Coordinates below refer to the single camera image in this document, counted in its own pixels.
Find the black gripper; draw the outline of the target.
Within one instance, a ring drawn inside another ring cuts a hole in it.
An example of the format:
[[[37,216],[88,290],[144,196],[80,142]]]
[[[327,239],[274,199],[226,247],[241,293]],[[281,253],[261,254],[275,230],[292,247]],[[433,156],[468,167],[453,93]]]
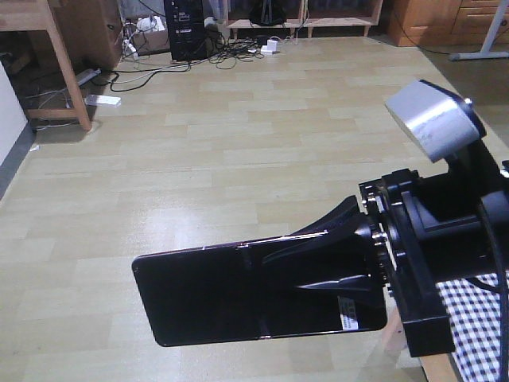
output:
[[[379,262],[413,357],[455,349],[438,283],[495,275],[508,296],[508,180],[494,169],[424,178],[398,170],[360,185]],[[267,317],[331,317],[350,300],[358,317],[382,317],[384,297],[367,224],[355,196],[261,250],[261,306]]]

